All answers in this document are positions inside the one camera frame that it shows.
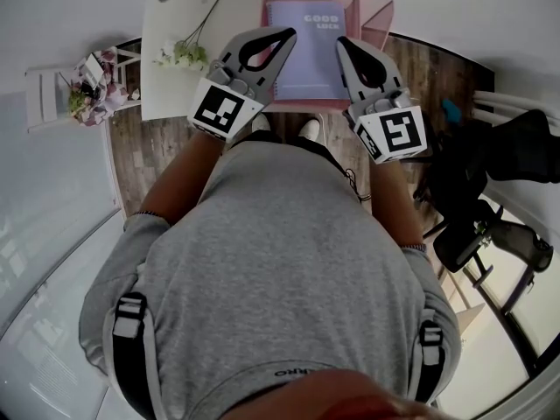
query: black office chair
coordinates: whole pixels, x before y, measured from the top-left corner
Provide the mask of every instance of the black office chair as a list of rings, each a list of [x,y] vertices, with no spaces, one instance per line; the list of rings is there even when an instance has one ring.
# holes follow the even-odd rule
[[[472,121],[452,135],[439,137],[428,117],[424,119],[432,155],[404,160],[430,163],[414,199],[429,201],[444,216],[424,238],[472,209],[487,185],[487,173],[494,180],[560,182],[560,137],[550,134],[540,110],[530,110],[496,128]]]
[[[518,287],[504,305],[509,312],[532,281],[535,272],[544,272],[552,262],[554,248],[545,240],[539,239],[531,227],[501,218],[503,207],[494,213],[484,200],[478,200],[470,213],[465,213],[449,226],[434,241],[437,258],[450,271],[458,272],[474,258],[479,268],[480,278],[474,284],[479,287],[490,275],[494,267],[486,268],[478,254],[480,247],[492,242],[499,249],[517,256],[527,269]]]
[[[486,170],[494,180],[560,182],[560,137],[550,134],[540,110],[491,129],[486,146]]]

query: purple notebook cover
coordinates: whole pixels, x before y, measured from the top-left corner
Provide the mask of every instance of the purple notebook cover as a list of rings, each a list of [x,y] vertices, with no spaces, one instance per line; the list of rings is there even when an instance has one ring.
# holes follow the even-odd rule
[[[268,3],[270,26],[291,26],[297,43],[276,79],[275,100],[344,100],[336,39],[345,36],[344,7],[338,2]]]

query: white flower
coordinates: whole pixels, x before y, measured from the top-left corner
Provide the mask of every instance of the white flower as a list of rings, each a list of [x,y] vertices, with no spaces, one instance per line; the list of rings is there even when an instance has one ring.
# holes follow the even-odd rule
[[[170,39],[167,39],[164,42],[164,47],[162,48],[162,50],[164,51],[164,54],[166,56],[171,56],[171,57],[175,56],[175,44],[177,44],[177,42],[174,42]]]
[[[193,70],[194,72],[204,72],[207,69],[207,64],[205,64],[204,62],[197,60],[196,62],[193,62],[190,66],[189,66],[189,70]]]
[[[172,62],[172,57],[171,56],[162,56],[158,60],[156,60],[156,62],[161,67],[172,67],[174,65],[174,62]]]
[[[181,56],[178,59],[178,67],[189,67],[191,65],[191,61],[189,60],[188,56]]]

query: gray sweatshirt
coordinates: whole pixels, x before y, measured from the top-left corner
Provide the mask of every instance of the gray sweatshirt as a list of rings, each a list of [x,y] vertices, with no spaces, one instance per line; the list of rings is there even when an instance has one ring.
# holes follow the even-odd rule
[[[103,322],[130,291],[153,317],[170,419],[217,419],[326,368],[414,398],[425,319],[443,330],[437,392],[459,361],[457,319],[427,257],[399,248],[334,166],[293,146],[233,148],[174,227],[145,214],[127,221],[80,317],[81,346],[105,375]]]

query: white tabletop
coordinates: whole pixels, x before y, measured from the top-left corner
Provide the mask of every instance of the white tabletop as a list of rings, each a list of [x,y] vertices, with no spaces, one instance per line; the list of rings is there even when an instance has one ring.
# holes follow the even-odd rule
[[[200,74],[164,68],[154,63],[167,39],[181,40],[191,34],[216,0],[146,0],[142,34],[142,119],[144,121],[186,116]],[[200,44],[215,59],[228,41],[261,25],[263,0],[220,0],[208,19]]]

